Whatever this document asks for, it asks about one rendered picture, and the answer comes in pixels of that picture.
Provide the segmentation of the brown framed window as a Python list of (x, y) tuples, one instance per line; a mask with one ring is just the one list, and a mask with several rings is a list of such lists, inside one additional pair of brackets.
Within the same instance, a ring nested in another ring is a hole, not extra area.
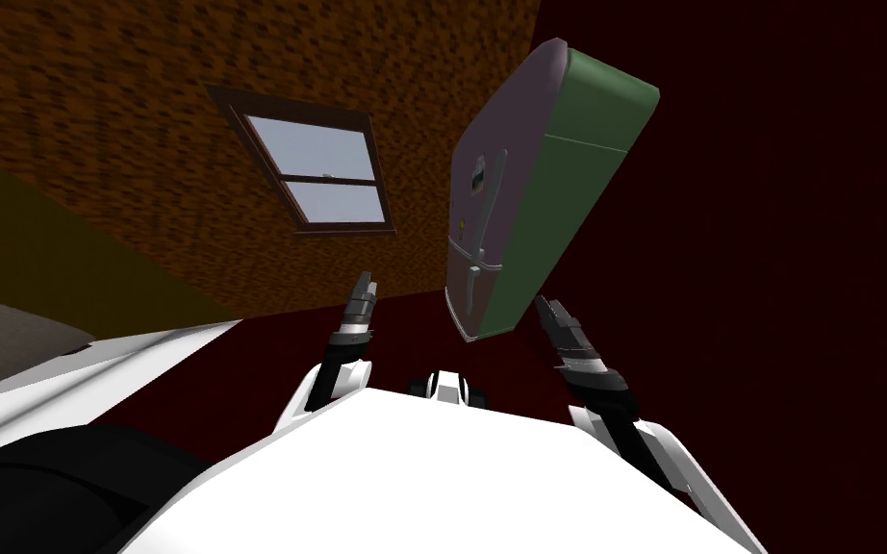
[(208, 85), (299, 236), (395, 232), (367, 113)]

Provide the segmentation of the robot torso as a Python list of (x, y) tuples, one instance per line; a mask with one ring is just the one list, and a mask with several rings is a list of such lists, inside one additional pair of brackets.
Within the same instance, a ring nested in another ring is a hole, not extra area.
[(119, 554), (768, 554), (685, 446), (632, 425), (662, 478), (601, 417), (564, 425), (355, 390), (184, 487)]

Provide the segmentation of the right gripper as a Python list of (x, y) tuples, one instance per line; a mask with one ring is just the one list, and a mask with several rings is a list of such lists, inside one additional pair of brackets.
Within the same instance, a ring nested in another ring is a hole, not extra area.
[(536, 295), (535, 307), (549, 341), (564, 367), (569, 370), (606, 370), (578, 319), (570, 316), (558, 300), (547, 301)]

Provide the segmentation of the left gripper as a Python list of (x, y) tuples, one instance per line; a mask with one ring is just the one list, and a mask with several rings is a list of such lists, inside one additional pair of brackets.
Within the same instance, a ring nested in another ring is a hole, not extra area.
[(363, 271), (349, 295), (343, 314), (342, 324), (369, 325), (376, 299), (377, 284), (371, 280), (371, 273)]

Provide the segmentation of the green and grey fridge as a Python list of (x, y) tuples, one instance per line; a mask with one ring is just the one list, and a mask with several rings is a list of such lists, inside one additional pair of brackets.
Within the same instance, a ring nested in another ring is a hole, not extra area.
[[(651, 119), (657, 87), (568, 46), (532, 51), (455, 146), (450, 167), (445, 299), (463, 340), (519, 323)], [(507, 161), (484, 237), (474, 308), (466, 313), (484, 170)]]

